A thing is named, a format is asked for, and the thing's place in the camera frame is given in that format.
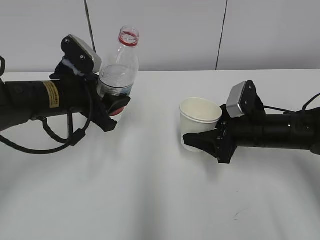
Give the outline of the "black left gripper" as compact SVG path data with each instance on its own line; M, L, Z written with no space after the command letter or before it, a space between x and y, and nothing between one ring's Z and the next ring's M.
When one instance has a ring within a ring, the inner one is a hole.
M108 93L101 98L97 93L99 75L93 72L81 73L66 61L57 65L49 79L57 89L59 102L49 109L51 116L80 113L103 132L116 128L117 122L110 116L122 113L131 100L127 95Z

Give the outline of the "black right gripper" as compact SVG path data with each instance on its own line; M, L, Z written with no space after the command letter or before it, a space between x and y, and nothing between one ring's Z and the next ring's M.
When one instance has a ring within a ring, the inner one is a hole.
M217 157L219 164L230 164L237 149L233 136L233 129L240 117L232 118L225 104L220 106L221 117L216 129L199 133L187 133L182 136L183 143L187 146L201 150L213 157Z

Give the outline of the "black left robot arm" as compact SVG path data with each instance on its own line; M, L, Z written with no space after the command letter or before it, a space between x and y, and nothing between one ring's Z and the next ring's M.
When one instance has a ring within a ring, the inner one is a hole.
M97 93L98 76L75 74L60 63L45 81L0 83L0 129L2 131L41 117L80 113L104 132L115 129L111 115L126 107L129 96Z

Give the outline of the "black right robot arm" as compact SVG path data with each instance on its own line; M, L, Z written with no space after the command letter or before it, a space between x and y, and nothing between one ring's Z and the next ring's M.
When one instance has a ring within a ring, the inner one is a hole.
M244 115L231 118L225 105L216 128L186 133L183 143L229 164L238 147L307 150L320 153L320 109L285 114Z

